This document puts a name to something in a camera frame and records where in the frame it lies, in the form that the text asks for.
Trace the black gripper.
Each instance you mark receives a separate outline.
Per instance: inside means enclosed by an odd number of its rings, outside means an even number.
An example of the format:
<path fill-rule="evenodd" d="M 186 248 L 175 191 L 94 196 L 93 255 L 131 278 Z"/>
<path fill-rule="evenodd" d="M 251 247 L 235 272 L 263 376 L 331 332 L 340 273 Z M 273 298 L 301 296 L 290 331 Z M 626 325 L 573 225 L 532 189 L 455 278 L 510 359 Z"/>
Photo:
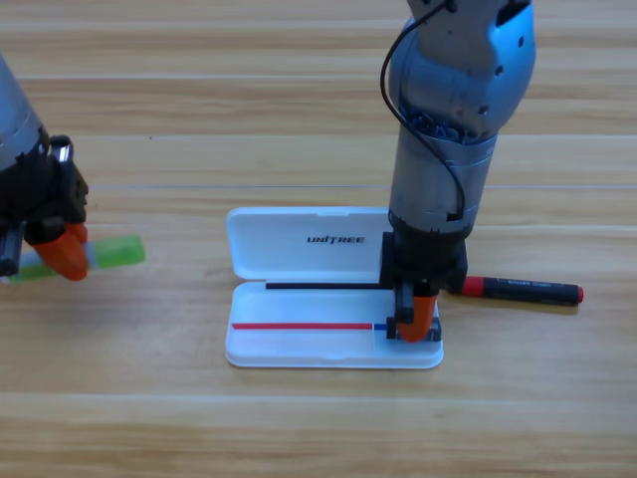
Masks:
<path fill-rule="evenodd" d="M 422 231 L 391 218 L 381 243 L 380 284 L 395 290 L 395 324 L 407 343 L 425 339 L 433 324 L 439 290 L 457 292 L 468 272 L 468 229 Z"/>
<path fill-rule="evenodd" d="M 54 272 L 85 279 L 88 193 L 71 139 L 40 131 L 32 147 L 1 170 L 1 275 L 19 272 L 27 243 Z"/>

